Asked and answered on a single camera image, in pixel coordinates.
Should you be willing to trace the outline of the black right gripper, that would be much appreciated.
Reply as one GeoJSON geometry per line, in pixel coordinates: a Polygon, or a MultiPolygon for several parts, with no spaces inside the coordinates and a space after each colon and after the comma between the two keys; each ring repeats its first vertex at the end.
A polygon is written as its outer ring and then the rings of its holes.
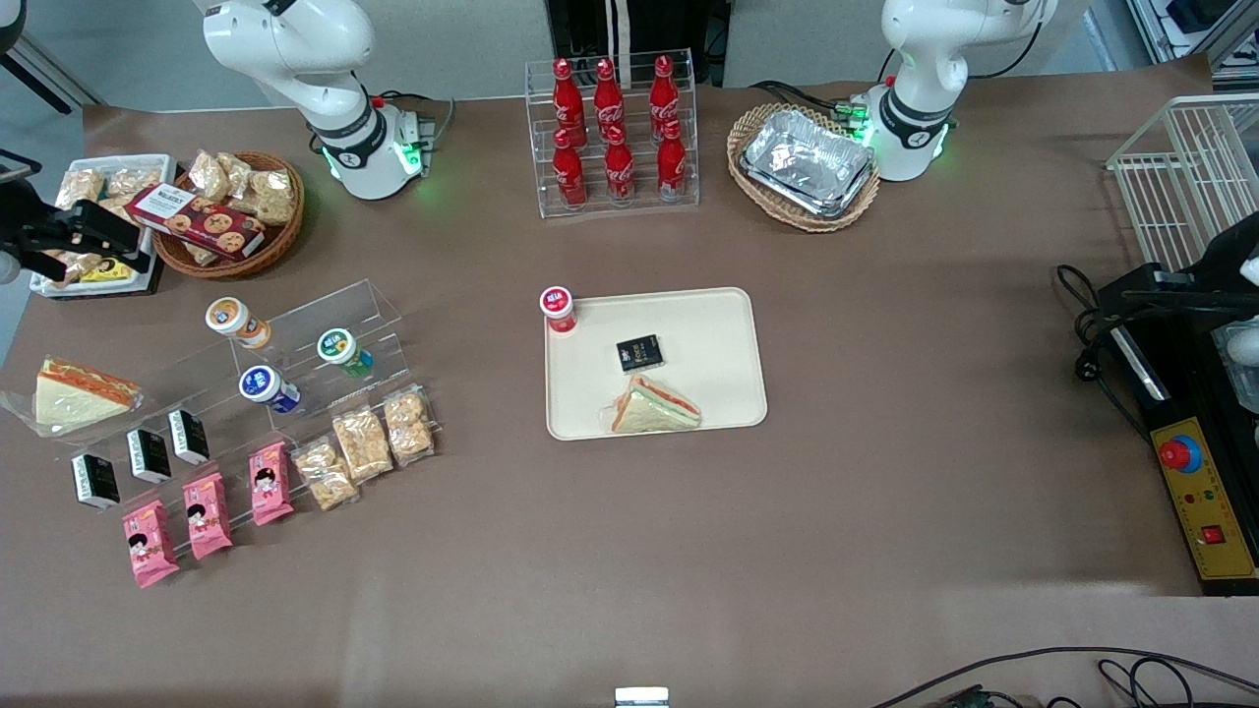
{"type": "Polygon", "coordinates": [[[63,278],[131,278],[138,273],[126,262],[101,254],[76,254],[68,243],[97,248],[103,254],[135,254],[138,227],[107,207],[81,199],[58,210],[42,202],[28,181],[1,184],[3,254],[21,270],[52,281],[63,278]]]}

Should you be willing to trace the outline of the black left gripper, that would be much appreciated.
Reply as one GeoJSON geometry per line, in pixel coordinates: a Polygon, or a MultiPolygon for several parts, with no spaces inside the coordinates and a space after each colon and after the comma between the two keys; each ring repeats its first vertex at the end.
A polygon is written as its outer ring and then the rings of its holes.
{"type": "Polygon", "coordinates": [[[1148,312],[1197,312],[1222,317],[1256,317],[1256,282],[1244,266],[1256,260],[1258,210],[1210,241],[1201,260],[1192,265],[1194,285],[1202,291],[1126,290],[1121,302],[1124,316],[1148,312]]]}

